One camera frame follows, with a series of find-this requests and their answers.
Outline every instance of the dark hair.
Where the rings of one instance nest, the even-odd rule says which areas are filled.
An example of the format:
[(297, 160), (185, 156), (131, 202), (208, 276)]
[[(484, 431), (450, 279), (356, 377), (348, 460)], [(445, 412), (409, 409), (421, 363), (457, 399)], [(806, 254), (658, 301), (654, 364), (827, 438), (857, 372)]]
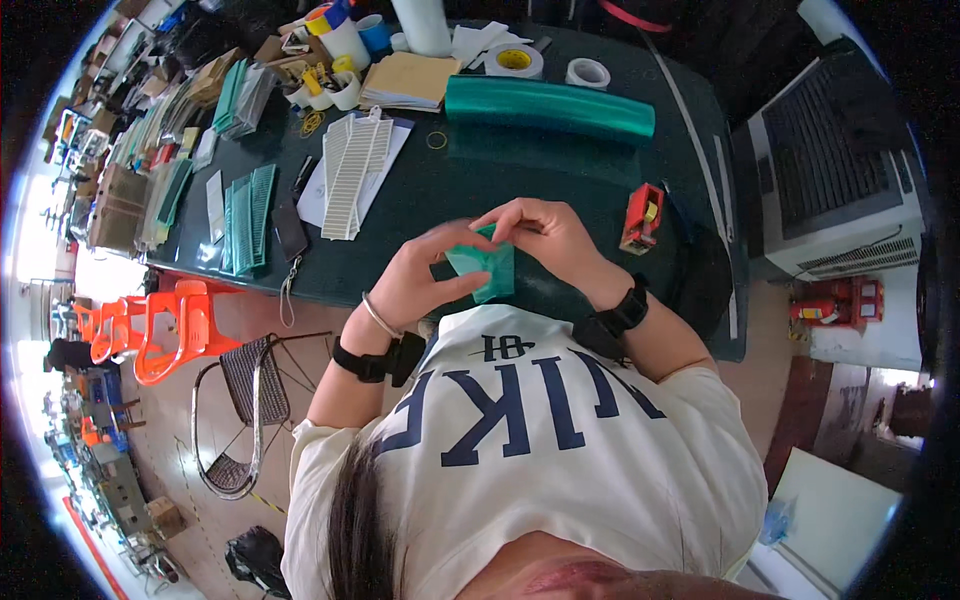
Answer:
[(376, 442), (355, 439), (337, 474), (326, 526), (333, 600), (398, 600), (394, 589), (396, 533), (380, 512)]

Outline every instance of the wicker chair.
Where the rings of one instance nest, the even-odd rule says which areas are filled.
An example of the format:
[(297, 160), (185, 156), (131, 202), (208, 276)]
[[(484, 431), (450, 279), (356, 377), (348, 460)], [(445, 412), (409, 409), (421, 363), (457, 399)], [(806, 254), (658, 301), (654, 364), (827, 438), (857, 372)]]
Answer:
[[(283, 423), (290, 419), (290, 402), (286, 390), (280, 380), (283, 372), (274, 358), (274, 346), (280, 345), (290, 356), (297, 369), (306, 379), (306, 384), (298, 381), (293, 375), (283, 372), (288, 378), (309, 392), (315, 392), (316, 386), (310, 382), (309, 376), (300, 366), (300, 363), (290, 354), (285, 343), (292, 340), (302, 340), (331, 335), (332, 332), (310, 333), (281, 338), (274, 333), (262, 338), (247, 342), (240, 348), (224, 352), (219, 362), (204, 367), (197, 374), (197, 381), (193, 386), (193, 406), (190, 411), (190, 429), (193, 439), (193, 455), (197, 461), (197, 470), (200, 478), (210, 490), (224, 500), (239, 500), (251, 492), (260, 474), (260, 462), (270, 444), (276, 438)], [(200, 462), (200, 443), (197, 440), (197, 405), (200, 396), (200, 384), (204, 375), (214, 367), (220, 367), (224, 372), (227, 389), (237, 417), (244, 423), (244, 429), (253, 429), (253, 456), (249, 463), (238, 463), (229, 456), (227, 450), (230, 445), (243, 433), (241, 429), (230, 444), (224, 448), (220, 456), (213, 461), (210, 468), (204, 469)], [(263, 447), (263, 428), (277, 425), (274, 436)]]

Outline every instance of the person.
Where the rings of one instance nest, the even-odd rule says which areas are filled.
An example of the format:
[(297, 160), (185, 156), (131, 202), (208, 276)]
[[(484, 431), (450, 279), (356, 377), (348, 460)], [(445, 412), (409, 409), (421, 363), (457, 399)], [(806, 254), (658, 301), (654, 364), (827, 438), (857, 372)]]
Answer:
[[(491, 241), (472, 230), (492, 223)], [(441, 319), (381, 415), (383, 383), (338, 352), (384, 355), (490, 276), (435, 281), (431, 263), (505, 241), (598, 315), (645, 298), (619, 340), (633, 367), (575, 342), (570, 323), (481, 305)], [(767, 499), (736, 396), (567, 204), (518, 198), (408, 241), (333, 357), (294, 431), (281, 568), (295, 600), (769, 597), (730, 583)]]
[(93, 367), (106, 369), (120, 376), (120, 365), (112, 360), (106, 360), (101, 365), (93, 362), (93, 359), (90, 358), (89, 342), (57, 338), (50, 343), (50, 351), (43, 357), (43, 370), (45, 372), (59, 371), (74, 374)]

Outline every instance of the white cloth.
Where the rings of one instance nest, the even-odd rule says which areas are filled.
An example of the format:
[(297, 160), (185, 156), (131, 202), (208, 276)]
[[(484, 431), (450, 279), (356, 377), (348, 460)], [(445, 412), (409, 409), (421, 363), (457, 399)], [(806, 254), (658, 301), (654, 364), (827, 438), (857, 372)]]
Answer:
[(732, 577), (767, 498), (736, 396), (707, 369), (655, 384), (571, 330), (506, 305), (445, 317), (391, 414), (363, 429), (301, 423), (282, 563), (294, 599), (325, 597), (331, 495), (357, 435), (409, 446), (377, 458), (408, 598), (453, 598), (533, 531), (631, 569)]

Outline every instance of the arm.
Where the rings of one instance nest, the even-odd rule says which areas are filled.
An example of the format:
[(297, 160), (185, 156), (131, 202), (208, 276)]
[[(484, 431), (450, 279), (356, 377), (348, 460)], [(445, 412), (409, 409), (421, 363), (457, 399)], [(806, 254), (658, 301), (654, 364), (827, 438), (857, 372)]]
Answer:
[[(576, 212), (565, 203), (517, 198), (495, 208), (470, 226), (496, 223), (493, 242), (510, 240), (531, 254), (550, 273), (583, 293), (594, 310), (616, 307), (634, 280), (603, 257), (593, 245)], [(683, 319), (647, 294), (649, 311), (637, 327), (624, 334), (627, 355), (652, 381), (690, 367), (716, 372), (707, 347)]]
[[(441, 304), (458, 300), (490, 279), (489, 273), (471, 273), (447, 281), (434, 281), (430, 264), (457, 245), (474, 246), (491, 252), (495, 246), (466, 223), (448, 223), (427, 231), (404, 244), (373, 286), (368, 301), (393, 329), (423, 318)], [(390, 334), (359, 306), (350, 315), (340, 345), (350, 354), (383, 355), (391, 343)], [(306, 417), (315, 425), (345, 428), (363, 427), (380, 416), (385, 382), (362, 383), (353, 373), (334, 361), (326, 366)]]

